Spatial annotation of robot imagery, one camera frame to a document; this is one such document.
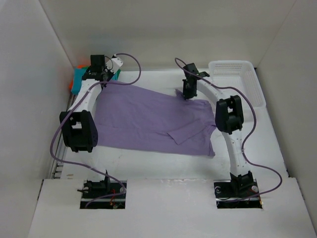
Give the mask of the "green t shirt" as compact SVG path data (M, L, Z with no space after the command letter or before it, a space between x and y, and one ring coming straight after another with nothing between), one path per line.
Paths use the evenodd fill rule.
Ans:
M98 68L98 70L94 70L91 66L89 67L84 67L82 68L83 70L85 70L83 76L82 76L82 80L86 80L86 79L94 79L96 81L98 81L98 75L104 71L105 69L108 69L106 67L101 67ZM113 81L117 81L119 78L119 74L121 73L121 70L119 70L116 74L114 74L113 78L111 80Z

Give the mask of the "lilac t shirt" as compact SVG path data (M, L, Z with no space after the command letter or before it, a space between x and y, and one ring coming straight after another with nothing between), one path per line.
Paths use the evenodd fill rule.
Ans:
M97 99L98 145L191 156L215 155L207 100L184 100L138 86L108 85Z

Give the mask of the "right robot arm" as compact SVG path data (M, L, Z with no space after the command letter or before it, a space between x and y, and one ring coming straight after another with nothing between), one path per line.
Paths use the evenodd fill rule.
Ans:
M191 99L197 96L197 91L203 93L216 105L215 124L222 133L230 159L230 182L220 182L215 186L215 191L228 188L226 195L217 193L217 198L226 200L246 199L250 196L250 189L255 185L252 172L243 157L242 127L244 115L240 96L228 96L210 85L205 79L209 75L199 72L194 63L182 67L185 73L183 80L183 97Z

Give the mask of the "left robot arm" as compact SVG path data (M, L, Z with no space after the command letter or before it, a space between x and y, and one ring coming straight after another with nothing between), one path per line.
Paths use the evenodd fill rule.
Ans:
M90 153L97 146L98 132L94 122L94 109L97 97L104 85L113 76L107 68L106 56L91 55L91 65L82 76L81 88L74 104L59 115L60 121L67 120L62 125L61 133L66 147L79 153L81 163L94 166Z

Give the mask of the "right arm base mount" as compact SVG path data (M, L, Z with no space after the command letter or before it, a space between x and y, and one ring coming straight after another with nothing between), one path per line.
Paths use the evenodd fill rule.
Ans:
M215 180L214 193L218 209L262 209L257 181L235 192L230 180Z

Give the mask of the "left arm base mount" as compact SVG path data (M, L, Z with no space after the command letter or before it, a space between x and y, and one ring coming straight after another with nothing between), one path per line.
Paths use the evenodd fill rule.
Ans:
M115 195L123 192L123 187L115 181L106 179L99 182L85 181L81 193L80 209L125 209L126 194Z

